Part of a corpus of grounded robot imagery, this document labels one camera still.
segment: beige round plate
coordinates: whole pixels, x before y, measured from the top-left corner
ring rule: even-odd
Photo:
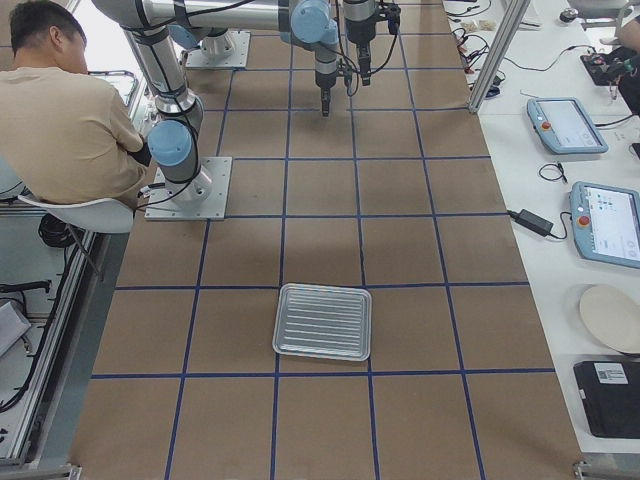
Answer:
[[[589,288],[580,298],[580,316],[591,334],[608,347],[640,353],[640,306],[617,288]]]

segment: chair leg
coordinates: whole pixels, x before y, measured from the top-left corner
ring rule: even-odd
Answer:
[[[69,231],[71,232],[71,236],[75,240],[76,245],[78,245],[78,248],[80,248],[80,251],[84,255],[84,258],[87,259],[87,261],[91,265],[91,268],[93,268],[93,271],[95,272],[95,274],[98,276],[100,281],[102,281],[104,277],[102,274],[102,271],[100,271],[98,266],[94,263],[93,259],[91,258],[91,255],[89,255],[89,252],[87,251],[87,249],[84,248],[84,245],[82,245],[82,240],[80,240],[80,237],[78,237],[78,232],[76,231],[75,227],[70,223],[67,223],[67,228],[69,228]]]

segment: beige t-shirt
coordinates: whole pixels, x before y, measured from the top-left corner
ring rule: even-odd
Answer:
[[[50,203],[116,198],[133,207],[146,168],[118,91],[57,67],[0,72],[0,156]]]

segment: metal mounting plate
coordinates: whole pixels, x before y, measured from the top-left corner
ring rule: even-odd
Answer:
[[[212,59],[200,50],[189,52],[185,68],[187,70],[224,70],[231,68],[246,68],[249,57],[249,40],[251,34],[242,31],[229,31],[236,46],[234,52],[228,57]]]
[[[147,207],[144,217],[147,220],[224,220],[229,197],[229,181],[231,179],[231,157],[203,157],[202,168],[206,169],[213,179],[209,196],[193,210],[185,210],[173,200]],[[163,183],[164,175],[158,168],[154,183]],[[153,190],[149,203],[158,202],[168,197],[164,188]]]

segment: blue joint cap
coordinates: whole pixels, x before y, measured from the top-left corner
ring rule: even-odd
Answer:
[[[304,43],[323,40],[331,28],[331,7],[325,0],[303,0],[291,14],[291,31]]]
[[[151,129],[147,143],[156,162],[163,167],[175,167],[187,159],[193,140],[182,123],[165,120]]]
[[[169,35],[173,38],[174,42],[185,50],[190,50],[198,46],[198,40],[196,40],[196,37],[194,37],[191,32],[182,25],[169,25]]]

